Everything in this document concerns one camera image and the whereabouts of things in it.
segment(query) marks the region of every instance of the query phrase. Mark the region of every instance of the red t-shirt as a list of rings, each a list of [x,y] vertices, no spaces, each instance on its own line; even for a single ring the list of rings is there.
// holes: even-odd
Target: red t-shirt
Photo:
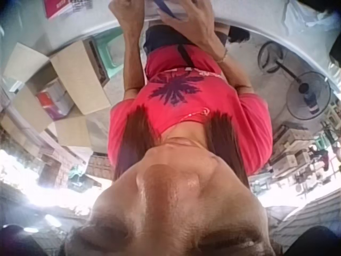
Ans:
[[[115,165],[117,160],[127,115],[144,105],[158,134],[204,109],[229,114],[246,172],[255,173],[272,152],[271,119],[266,102],[255,94],[238,95],[218,75],[221,70],[210,56],[196,46],[185,48],[195,69],[187,68],[176,46],[155,50],[147,60],[147,85],[136,99],[124,100],[113,107],[108,142],[111,164]],[[206,119],[203,115],[193,115],[185,120],[203,123]]]

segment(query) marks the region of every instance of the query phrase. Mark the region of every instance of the hand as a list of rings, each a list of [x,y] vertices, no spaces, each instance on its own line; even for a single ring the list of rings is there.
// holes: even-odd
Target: hand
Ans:
[[[125,38],[140,38],[144,24],[144,0],[112,0],[109,9],[122,27]]]
[[[225,55],[225,47],[214,32],[214,12],[210,0],[179,0],[188,19],[178,20],[159,10],[161,20],[206,51],[215,60]]]

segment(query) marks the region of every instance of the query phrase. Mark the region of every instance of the palm tree print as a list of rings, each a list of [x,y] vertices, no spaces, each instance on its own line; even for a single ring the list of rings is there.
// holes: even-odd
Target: palm tree print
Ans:
[[[159,74],[156,78],[152,79],[152,83],[163,84],[163,86],[155,89],[149,98],[154,98],[160,96],[160,100],[165,99],[164,105],[169,102],[176,106],[180,102],[187,103],[185,94],[196,94],[201,92],[201,90],[191,83],[197,83],[204,80],[201,76],[191,76],[191,73],[187,72],[183,75],[173,75],[167,76],[165,74]]]

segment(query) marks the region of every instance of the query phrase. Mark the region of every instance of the standing fan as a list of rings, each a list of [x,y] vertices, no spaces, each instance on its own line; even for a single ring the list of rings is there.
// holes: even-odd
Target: standing fan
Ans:
[[[258,66],[263,72],[272,74],[282,69],[293,78],[286,100],[290,114],[301,121],[320,116],[327,109],[331,99],[328,79],[313,71],[296,76],[283,65],[283,60],[283,49],[275,42],[265,43],[258,54]]]

